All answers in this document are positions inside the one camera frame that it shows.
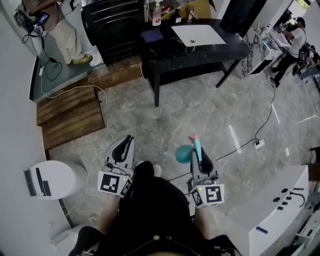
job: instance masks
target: table leg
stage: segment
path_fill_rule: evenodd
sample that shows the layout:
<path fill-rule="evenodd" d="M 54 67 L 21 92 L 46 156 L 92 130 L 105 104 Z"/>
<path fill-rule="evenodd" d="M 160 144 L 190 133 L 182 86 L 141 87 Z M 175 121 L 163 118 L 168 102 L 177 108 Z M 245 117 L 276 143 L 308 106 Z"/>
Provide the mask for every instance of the table leg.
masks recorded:
<path fill-rule="evenodd" d="M 219 88 L 223 82 L 228 78 L 228 76 L 232 73 L 232 71 L 235 70 L 236 66 L 239 64 L 240 59 L 236 59 L 231 67 L 224 73 L 224 76 L 221 78 L 221 80 L 217 83 L 216 87 Z"/>
<path fill-rule="evenodd" d="M 160 93 L 160 74 L 154 74 L 153 92 L 154 92 L 154 106 L 159 107 L 159 93 Z"/>

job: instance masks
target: black table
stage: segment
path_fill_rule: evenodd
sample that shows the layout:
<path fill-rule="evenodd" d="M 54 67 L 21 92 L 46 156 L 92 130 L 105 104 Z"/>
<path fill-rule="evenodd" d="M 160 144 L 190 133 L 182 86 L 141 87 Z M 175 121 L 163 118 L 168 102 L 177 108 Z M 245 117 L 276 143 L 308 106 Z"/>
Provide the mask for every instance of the black table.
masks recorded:
<path fill-rule="evenodd" d="M 219 19 L 195 19 L 171 25 L 169 20 L 161 21 L 158 27 L 151 22 L 145 23 L 143 30 L 160 29 L 164 39 L 146 43 L 141 38 L 141 61 L 154 91 L 154 106 L 159 106 L 160 86 L 174 81 L 224 71 L 224 76 L 216 87 L 227 79 L 240 60 L 250 53 L 249 47 L 235 32 L 226 31 L 220 26 Z M 172 26 L 210 25 L 222 37 L 226 44 L 199 45 L 186 47 Z M 222 61 L 233 61 L 226 70 Z"/>

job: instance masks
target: person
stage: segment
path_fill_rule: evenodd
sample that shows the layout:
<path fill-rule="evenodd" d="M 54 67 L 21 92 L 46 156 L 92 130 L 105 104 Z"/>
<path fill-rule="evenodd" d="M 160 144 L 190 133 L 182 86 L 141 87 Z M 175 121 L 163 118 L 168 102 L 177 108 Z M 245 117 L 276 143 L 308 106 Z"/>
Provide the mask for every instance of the person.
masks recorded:
<path fill-rule="evenodd" d="M 289 51 L 285 57 L 279 62 L 277 67 L 271 67 L 272 73 L 277 73 L 274 78 L 268 77 L 269 83 L 273 87 L 278 87 L 280 84 L 281 78 L 286 73 L 286 70 L 290 67 L 291 64 L 296 63 L 299 57 L 299 51 L 302 46 L 307 42 L 306 35 L 306 22 L 302 17 L 296 19 L 297 28 L 291 32 L 275 28 L 278 33 L 282 33 L 287 36 L 289 39 L 293 40 L 292 45 L 289 48 Z"/>
<path fill-rule="evenodd" d="M 316 52 L 314 45 L 311 45 L 311 52 L 313 53 L 313 58 L 311 60 L 312 67 L 300 75 L 301 79 L 305 79 L 314 75 L 320 75 L 320 56 Z"/>
<path fill-rule="evenodd" d="M 186 196 L 158 176 L 149 161 L 137 165 L 124 198 L 105 195 L 97 229 L 83 227 L 69 256 L 240 256 L 226 235 L 208 239 L 208 208 L 193 223 Z"/>
<path fill-rule="evenodd" d="M 41 13 L 49 15 L 43 24 L 44 31 L 50 33 L 61 51 L 66 64 L 82 64 L 92 60 L 90 54 L 83 54 L 76 29 L 65 19 L 55 0 L 22 0 L 24 8 L 36 19 Z"/>

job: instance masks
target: black marble countertop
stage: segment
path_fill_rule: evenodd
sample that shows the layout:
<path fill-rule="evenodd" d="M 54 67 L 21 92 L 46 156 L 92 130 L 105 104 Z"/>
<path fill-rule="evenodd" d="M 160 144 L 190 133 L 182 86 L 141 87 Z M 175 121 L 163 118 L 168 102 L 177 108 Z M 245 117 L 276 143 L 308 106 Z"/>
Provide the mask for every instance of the black marble countertop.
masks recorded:
<path fill-rule="evenodd" d="M 147 57 L 151 65 L 170 61 L 171 66 L 177 66 L 184 61 L 190 62 L 188 66 L 195 66 L 205 63 L 242 60 L 247 57 L 250 49 L 243 39 L 236 32 L 226 31 L 220 24 L 221 20 L 219 19 L 182 20 L 182 22 L 174 25 L 171 24 L 170 20 L 163 20 L 161 21 L 161 25 L 156 27 L 152 26 L 151 22 L 144 23 L 144 31 L 160 29 L 164 39 L 146 43 L 141 38 L 141 52 Z M 226 44 L 187 47 L 171 27 L 188 25 L 210 25 Z"/>

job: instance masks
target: marble floor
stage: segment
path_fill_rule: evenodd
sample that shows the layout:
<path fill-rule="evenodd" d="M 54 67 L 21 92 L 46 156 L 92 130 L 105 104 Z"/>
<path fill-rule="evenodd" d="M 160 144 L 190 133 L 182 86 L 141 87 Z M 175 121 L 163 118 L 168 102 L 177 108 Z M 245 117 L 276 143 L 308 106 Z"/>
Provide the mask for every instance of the marble floor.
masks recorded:
<path fill-rule="evenodd" d="M 190 171 L 188 164 L 175 159 L 177 147 L 189 144 L 188 136 L 198 134 L 206 153 L 218 159 L 254 138 L 270 113 L 273 88 L 265 74 L 241 80 L 231 75 L 220 87 L 215 85 L 222 72 L 205 74 L 164 85 L 160 88 L 160 106 L 154 107 L 153 91 L 143 78 L 106 90 L 108 127 L 115 139 L 124 135 L 136 138 L 135 159 L 162 166 L 162 177 L 173 179 Z M 105 95 L 99 93 L 105 106 Z M 309 148 L 320 144 L 320 93 L 311 80 L 304 84 L 289 74 L 275 92 L 269 121 L 257 137 L 268 144 L 255 149 L 251 142 L 219 161 L 220 183 L 225 184 L 225 203 L 210 208 L 208 223 L 212 237 L 228 233 L 224 221 L 228 213 L 250 199 L 283 166 L 310 162 Z M 107 128 L 52 149 L 52 160 L 68 160 L 90 169 L 92 159 L 112 144 Z M 104 153 L 93 162 L 84 193 L 70 212 L 76 223 L 89 223 L 103 209 L 105 195 L 97 191 L 98 171 Z M 187 192 L 190 175 L 172 181 Z M 64 200 L 72 207 L 79 193 Z M 190 210 L 194 211 L 191 202 Z M 288 245 L 305 220 L 305 211 L 265 255 L 273 256 Z"/>

